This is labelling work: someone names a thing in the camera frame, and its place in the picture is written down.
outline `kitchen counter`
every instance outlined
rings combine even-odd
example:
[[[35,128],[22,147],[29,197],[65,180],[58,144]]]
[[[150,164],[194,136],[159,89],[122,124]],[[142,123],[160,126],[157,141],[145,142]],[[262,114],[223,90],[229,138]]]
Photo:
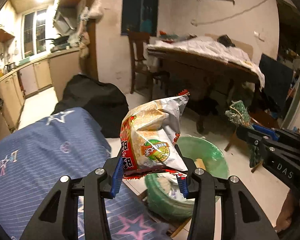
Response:
[[[15,68],[14,70],[10,71],[9,73],[5,74],[4,76],[2,76],[0,78],[0,82],[2,80],[4,80],[5,78],[9,77],[10,75],[14,74],[15,72],[23,69],[24,67],[27,67],[33,63],[36,63],[38,61],[41,61],[43,59],[46,59],[46,58],[53,58],[53,57],[57,57],[57,56],[60,56],[60,55],[64,55],[64,54],[67,54],[67,53],[71,53],[71,52],[75,52],[75,51],[79,51],[79,47],[75,47],[75,48],[71,48],[71,49],[64,49],[64,50],[61,50],[61,51],[56,51],[56,52],[53,52],[53,53],[50,53],[50,54],[47,54],[45,56],[42,56],[42,57],[39,57],[39,58],[36,58],[34,60],[31,60],[25,64],[23,64],[22,66],[18,66],[17,68]]]

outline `wooden chair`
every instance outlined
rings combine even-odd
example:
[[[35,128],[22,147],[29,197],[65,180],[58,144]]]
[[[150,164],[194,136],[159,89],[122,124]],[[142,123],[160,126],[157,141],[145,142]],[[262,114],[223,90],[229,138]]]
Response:
[[[170,73],[167,71],[159,71],[152,73],[149,71],[147,65],[144,63],[146,60],[143,56],[144,47],[143,44],[149,44],[150,34],[145,32],[129,32],[129,45],[130,45],[130,59],[131,59],[131,90],[130,93],[134,92],[134,86],[136,81],[136,73],[141,73],[147,77],[147,87],[150,90],[149,101],[152,100],[153,93],[153,80],[156,82],[161,81],[160,88],[162,89],[162,84],[165,83],[165,95],[168,96],[169,90],[169,78]]]
[[[269,128],[269,129],[271,129],[271,128],[280,129],[280,126],[279,126],[277,120],[275,120],[273,117],[271,117],[269,114],[267,114],[265,111],[262,111],[261,109],[257,109],[254,112],[249,112],[249,115],[251,117],[251,121],[255,124],[261,125],[263,127]],[[232,136],[229,139],[229,142],[225,148],[226,152],[230,149],[230,147],[234,143],[234,141],[239,140],[237,138],[236,131],[237,131],[237,129],[235,129],[234,133],[232,134]],[[251,169],[251,172],[254,173],[255,170],[259,166],[262,165],[262,163],[263,163],[263,161],[258,163],[255,167],[253,167]]]

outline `blue bed sheet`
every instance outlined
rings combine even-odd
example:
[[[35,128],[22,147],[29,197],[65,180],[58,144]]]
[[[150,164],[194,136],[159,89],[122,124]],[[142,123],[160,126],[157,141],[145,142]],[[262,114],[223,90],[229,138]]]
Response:
[[[63,175],[72,179],[102,167],[111,147],[98,123],[82,108],[71,108],[31,124],[0,142],[0,224],[19,239],[34,211]],[[105,200],[112,239],[170,239],[168,226],[150,220],[145,206],[124,184]],[[84,239],[83,197],[78,236]]]

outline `plastic bag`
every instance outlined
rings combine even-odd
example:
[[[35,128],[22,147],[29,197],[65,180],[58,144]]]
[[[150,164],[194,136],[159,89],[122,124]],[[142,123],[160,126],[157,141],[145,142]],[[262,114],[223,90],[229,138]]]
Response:
[[[100,22],[103,18],[105,12],[101,5],[100,0],[94,0],[93,4],[91,5],[91,9],[89,12],[90,19],[96,19],[96,23]]]
[[[180,136],[180,116],[188,94],[185,91],[176,97],[154,100],[128,112],[120,132],[125,178],[187,171],[174,145]]]

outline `black cloth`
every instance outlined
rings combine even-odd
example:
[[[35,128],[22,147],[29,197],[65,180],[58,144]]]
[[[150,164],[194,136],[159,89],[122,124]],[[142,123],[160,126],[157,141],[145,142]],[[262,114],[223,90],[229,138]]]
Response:
[[[265,54],[261,56],[259,68],[265,75],[263,92],[268,100],[268,107],[273,112],[281,113],[284,110],[293,70]]]
[[[220,36],[217,41],[224,46],[228,47],[235,47],[235,44],[231,41],[231,39],[228,37],[228,35],[222,35]]]
[[[72,107],[87,110],[106,138],[119,137],[122,120],[129,111],[125,95],[115,85],[80,74],[67,83],[52,114]]]

